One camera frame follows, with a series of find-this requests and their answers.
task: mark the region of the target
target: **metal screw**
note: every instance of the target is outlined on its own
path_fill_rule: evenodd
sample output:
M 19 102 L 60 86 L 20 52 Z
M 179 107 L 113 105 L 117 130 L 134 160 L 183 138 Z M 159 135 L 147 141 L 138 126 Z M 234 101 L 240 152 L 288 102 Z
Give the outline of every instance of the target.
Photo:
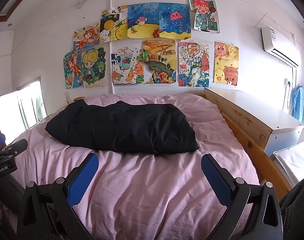
M 28 187 L 33 187 L 34 186 L 34 181 L 30 181 L 29 183 L 27 183 Z
M 244 183 L 244 179 L 242 179 L 242 178 L 236 178 L 235 181 L 236 181 L 238 184 L 243 184 L 243 183 Z
M 60 177 L 56 180 L 57 184 L 62 184 L 64 182 L 64 178 Z
M 273 187 L 273 184 L 271 182 L 269 182 L 269 181 L 266 182 L 265 184 L 266 184 L 267 187 Z

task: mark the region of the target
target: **children's drawing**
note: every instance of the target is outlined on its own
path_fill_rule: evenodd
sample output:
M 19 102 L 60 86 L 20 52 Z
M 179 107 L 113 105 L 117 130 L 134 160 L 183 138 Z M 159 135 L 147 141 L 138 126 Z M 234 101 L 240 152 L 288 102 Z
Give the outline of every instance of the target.
M 82 59 L 81 52 L 71 51 L 64 56 L 65 86 L 78 88 L 83 86 Z
M 143 51 L 124 47 L 111 54 L 114 84 L 142 84 L 144 82 Z
M 127 35 L 129 38 L 159 37 L 158 3 L 138 3 L 128 6 Z
M 106 85 L 105 51 L 103 48 L 89 49 L 82 52 L 84 87 Z
M 239 71 L 239 48 L 216 41 L 214 56 L 213 81 L 236 86 Z
M 187 4 L 159 3 L 160 37 L 169 39 L 191 38 L 190 10 Z
M 175 40 L 143 41 L 143 60 L 149 65 L 149 84 L 176 82 Z
M 209 87 L 209 46 L 195 42 L 179 42 L 181 87 Z
M 214 0 L 189 0 L 191 10 L 196 12 L 194 29 L 220 33 L 219 15 Z
M 127 5 L 102 11 L 100 43 L 127 38 Z
M 86 50 L 100 43 L 100 23 L 86 26 L 74 33 L 73 50 Z

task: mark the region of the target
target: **blue towel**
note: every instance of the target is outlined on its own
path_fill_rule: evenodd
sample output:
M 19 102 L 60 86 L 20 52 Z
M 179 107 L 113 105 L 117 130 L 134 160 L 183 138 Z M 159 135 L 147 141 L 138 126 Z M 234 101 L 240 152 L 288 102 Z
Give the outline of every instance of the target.
M 292 116 L 300 122 L 304 120 L 304 88 L 300 86 L 293 94 Z

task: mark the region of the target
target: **white pillow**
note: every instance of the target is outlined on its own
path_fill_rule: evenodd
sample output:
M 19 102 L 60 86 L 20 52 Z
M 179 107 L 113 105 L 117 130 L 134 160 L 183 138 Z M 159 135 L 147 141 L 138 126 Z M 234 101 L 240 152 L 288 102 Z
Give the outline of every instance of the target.
M 287 174 L 285 177 L 288 181 L 290 180 L 289 183 L 292 187 L 304 179 L 304 141 L 276 151 L 273 153 L 273 156 L 283 167 Z

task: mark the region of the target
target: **black cushion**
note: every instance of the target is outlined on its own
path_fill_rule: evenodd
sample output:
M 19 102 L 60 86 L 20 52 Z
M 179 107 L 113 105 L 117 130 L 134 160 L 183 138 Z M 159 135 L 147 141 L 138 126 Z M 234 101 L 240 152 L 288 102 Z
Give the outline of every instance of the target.
M 196 151 L 195 133 L 172 104 L 68 105 L 45 130 L 70 146 L 122 153 L 173 154 Z

